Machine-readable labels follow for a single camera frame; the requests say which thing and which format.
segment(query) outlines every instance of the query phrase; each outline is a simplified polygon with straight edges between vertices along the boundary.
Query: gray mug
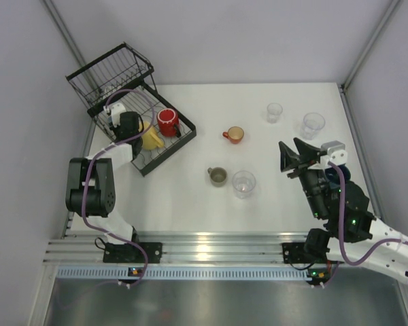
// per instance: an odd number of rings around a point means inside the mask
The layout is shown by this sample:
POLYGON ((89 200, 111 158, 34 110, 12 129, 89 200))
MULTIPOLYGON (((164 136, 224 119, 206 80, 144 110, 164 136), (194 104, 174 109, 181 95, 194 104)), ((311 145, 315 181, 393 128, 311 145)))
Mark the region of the gray mug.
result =
POLYGON ((227 173, 224 168, 208 168, 211 184, 215 187, 222 187, 226 183, 227 173))

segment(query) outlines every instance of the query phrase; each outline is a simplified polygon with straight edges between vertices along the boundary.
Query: ventilation grille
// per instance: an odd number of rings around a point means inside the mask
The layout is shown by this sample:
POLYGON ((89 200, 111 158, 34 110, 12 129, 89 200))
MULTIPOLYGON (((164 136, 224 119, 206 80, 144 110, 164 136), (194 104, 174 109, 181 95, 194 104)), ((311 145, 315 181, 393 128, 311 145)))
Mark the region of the ventilation grille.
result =
MULTIPOLYGON (((120 266, 62 266, 57 278, 136 279, 133 268, 120 266)), ((306 270, 294 268, 220 268, 149 266, 146 280, 311 280, 306 270)))

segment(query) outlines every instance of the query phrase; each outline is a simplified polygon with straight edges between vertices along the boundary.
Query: cup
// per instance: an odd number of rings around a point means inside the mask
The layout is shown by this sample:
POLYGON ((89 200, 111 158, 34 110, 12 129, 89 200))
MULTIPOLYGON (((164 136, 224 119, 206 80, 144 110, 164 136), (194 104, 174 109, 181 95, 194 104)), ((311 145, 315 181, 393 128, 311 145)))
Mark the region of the cup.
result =
MULTIPOLYGON (((145 130, 148 128, 150 123, 148 121, 143 121, 143 129, 145 130)), ((139 123, 139 130, 142 130, 142 124, 139 123)), ((159 136, 157 135, 157 130, 155 127, 151 127, 145 134, 142 135, 142 141, 143 141, 143 149, 146 149, 147 151, 152 151, 156 147, 162 148, 165 146, 165 143, 159 136)))
POLYGON ((233 176, 233 187, 236 197, 247 198, 256 187, 256 178, 251 172, 239 171, 233 176))
POLYGON ((267 121, 270 124, 275 124, 281 114, 283 113, 283 107, 278 103, 271 103, 267 106, 267 121))
POLYGON ((227 173, 224 168, 208 168, 211 184, 215 187, 222 187, 226 183, 227 173))
POLYGON ((231 127, 228 131, 222 133, 222 136, 227 138, 233 144, 240 143, 244 135, 245 132, 240 127, 231 127))
POLYGON ((165 137, 181 137, 178 113, 174 109, 163 109, 157 113, 157 124, 160 133, 165 137))
POLYGON ((325 118, 319 113, 308 113, 304 116, 301 126, 301 136, 309 141, 315 138, 325 127, 325 118))

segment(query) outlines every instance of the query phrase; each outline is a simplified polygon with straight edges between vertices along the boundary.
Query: orange cup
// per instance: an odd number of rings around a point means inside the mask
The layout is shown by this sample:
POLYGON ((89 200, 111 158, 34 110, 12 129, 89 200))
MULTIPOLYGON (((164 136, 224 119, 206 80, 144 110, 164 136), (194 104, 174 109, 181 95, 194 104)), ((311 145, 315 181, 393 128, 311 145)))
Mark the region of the orange cup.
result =
POLYGON ((245 132, 240 127, 231 127, 228 131, 222 133, 222 136, 227 138, 233 144, 240 143, 244 135, 245 132))

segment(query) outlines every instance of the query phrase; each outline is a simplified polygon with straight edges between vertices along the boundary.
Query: dish rack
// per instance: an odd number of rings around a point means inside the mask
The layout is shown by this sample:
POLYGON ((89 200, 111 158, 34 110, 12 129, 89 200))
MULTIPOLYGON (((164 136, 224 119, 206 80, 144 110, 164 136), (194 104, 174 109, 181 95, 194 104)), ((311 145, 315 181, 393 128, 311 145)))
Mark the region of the dish rack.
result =
MULTIPOLYGON (((164 137, 160 133, 157 119, 154 119, 154 127, 165 146, 152 151, 142 149, 132 161, 143 176, 153 171, 197 135, 195 125, 157 92, 153 72, 154 67, 146 57, 123 43, 67 76, 67 81, 85 104, 89 116, 111 141, 115 141, 116 138, 109 127, 109 116, 103 108, 109 96, 117 90, 139 88, 154 106, 156 114, 165 108, 172 108, 178 112, 180 137, 164 137), (151 86, 145 81, 147 77, 151 80, 151 86)), ((141 95, 133 92, 117 94, 110 104, 118 101, 127 111, 138 112, 143 120, 151 121, 151 106, 141 95)))

